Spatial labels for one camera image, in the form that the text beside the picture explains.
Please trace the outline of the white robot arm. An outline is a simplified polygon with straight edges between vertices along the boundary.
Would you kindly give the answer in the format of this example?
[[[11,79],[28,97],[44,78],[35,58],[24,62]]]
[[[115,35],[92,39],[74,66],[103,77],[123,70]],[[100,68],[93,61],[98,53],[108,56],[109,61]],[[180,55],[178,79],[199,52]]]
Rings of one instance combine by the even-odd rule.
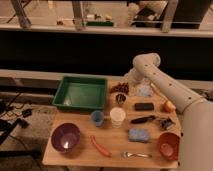
[[[126,77],[132,84],[148,78],[184,115],[179,171],[213,171],[213,102],[162,72],[160,62],[157,53],[137,55]]]

